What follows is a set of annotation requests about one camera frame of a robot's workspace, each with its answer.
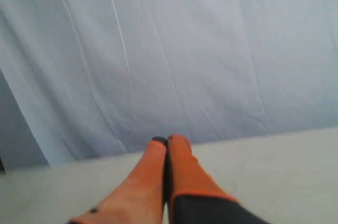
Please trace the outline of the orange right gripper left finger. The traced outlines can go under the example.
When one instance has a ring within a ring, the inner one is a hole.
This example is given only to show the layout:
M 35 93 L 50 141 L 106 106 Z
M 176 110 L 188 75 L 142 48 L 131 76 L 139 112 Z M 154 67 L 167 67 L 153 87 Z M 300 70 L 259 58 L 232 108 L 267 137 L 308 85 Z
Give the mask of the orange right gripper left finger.
M 128 177 L 96 206 L 69 223 L 162 223 L 166 139 L 154 137 Z

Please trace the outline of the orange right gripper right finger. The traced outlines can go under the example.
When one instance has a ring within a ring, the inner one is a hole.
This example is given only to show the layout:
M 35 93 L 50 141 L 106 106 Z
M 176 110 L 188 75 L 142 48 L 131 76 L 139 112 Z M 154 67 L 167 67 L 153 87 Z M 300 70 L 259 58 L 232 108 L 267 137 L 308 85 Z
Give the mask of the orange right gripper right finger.
M 266 223 L 224 192 L 193 155 L 188 138 L 167 140 L 170 223 Z

